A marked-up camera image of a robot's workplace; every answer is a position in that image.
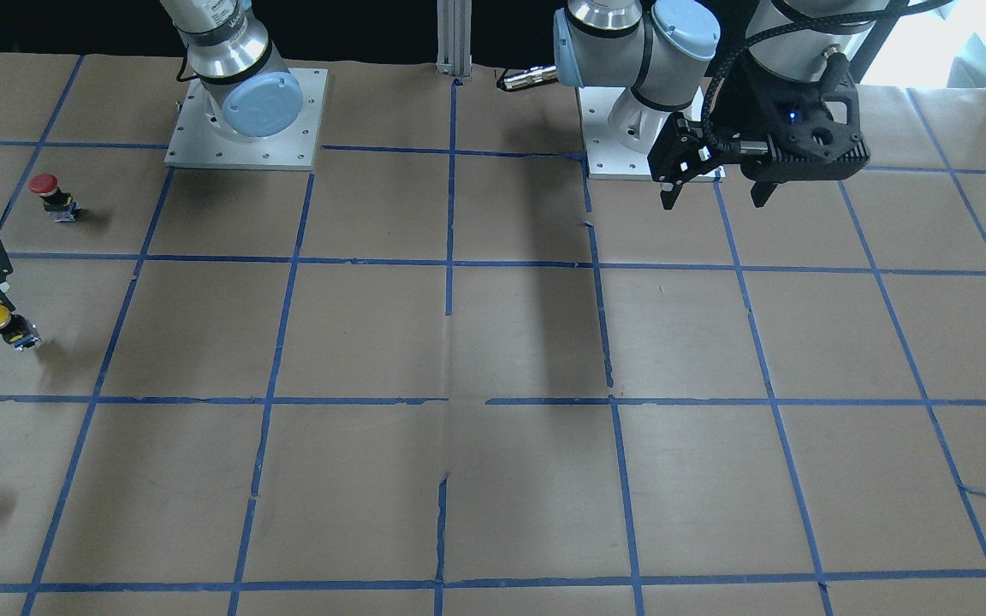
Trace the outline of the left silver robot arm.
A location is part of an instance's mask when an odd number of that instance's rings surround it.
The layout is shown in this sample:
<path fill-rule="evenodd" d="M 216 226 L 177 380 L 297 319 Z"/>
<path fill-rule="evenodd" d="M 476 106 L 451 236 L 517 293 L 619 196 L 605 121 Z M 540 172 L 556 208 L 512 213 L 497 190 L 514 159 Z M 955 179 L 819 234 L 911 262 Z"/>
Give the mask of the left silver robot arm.
<path fill-rule="evenodd" d="M 792 181 L 841 181 L 870 161 L 853 48 L 884 1 L 760 1 L 735 46 L 698 1 L 568 1 L 553 16 L 558 79 L 619 87 L 615 127 L 640 145 L 662 207 L 737 164 L 762 207 Z"/>

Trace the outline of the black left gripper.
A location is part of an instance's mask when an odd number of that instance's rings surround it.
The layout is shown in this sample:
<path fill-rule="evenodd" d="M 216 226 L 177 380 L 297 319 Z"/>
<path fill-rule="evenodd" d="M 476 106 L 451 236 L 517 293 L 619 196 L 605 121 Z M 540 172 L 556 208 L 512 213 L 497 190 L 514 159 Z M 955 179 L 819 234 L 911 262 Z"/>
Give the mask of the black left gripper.
<path fill-rule="evenodd" d="M 763 143 L 763 129 L 759 127 L 759 106 L 752 89 L 751 73 L 759 69 L 759 63 L 751 56 L 739 56 L 727 74 L 716 71 L 715 97 L 710 120 L 720 140 L 750 140 Z M 663 210 L 672 210 L 682 187 L 689 181 L 716 170 L 707 141 L 700 129 L 684 113 L 674 112 L 662 125 L 652 148 L 647 152 L 652 180 L 660 186 Z M 755 180 L 750 196 L 752 206 L 763 208 L 775 191 L 787 180 Z"/>

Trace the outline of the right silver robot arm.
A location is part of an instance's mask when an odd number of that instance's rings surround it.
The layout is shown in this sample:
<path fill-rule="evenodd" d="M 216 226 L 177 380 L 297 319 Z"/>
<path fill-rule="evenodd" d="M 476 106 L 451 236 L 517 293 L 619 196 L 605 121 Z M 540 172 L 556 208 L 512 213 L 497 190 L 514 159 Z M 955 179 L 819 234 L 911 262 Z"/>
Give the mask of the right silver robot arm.
<path fill-rule="evenodd" d="M 305 99 L 269 32 L 252 15 L 252 1 L 159 1 L 187 48 L 181 70 L 192 68 L 214 104 L 220 124 L 235 135 L 266 138 L 297 120 Z M 56 181 L 38 190 L 56 215 L 73 215 L 77 205 Z M 5 296 L 13 273 L 0 240 L 0 307 L 12 317 L 15 305 Z"/>

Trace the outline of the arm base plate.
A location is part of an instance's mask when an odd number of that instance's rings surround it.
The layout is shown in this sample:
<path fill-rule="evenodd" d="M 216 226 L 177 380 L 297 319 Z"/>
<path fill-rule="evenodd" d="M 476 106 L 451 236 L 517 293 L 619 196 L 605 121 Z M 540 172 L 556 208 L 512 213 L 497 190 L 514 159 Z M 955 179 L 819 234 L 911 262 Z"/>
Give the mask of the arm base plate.
<path fill-rule="evenodd" d="M 591 176 L 652 180 L 647 155 L 668 120 L 668 110 L 649 108 L 627 87 L 579 87 L 578 100 Z"/>
<path fill-rule="evenodd" d="M 236 132 L 202 83 L 188 85 L 164 162 L 179 169 L 313 171 L 329 71 L 290 73 L 304 94 L 299 114 L 281 132 L 264 137 Z"/>

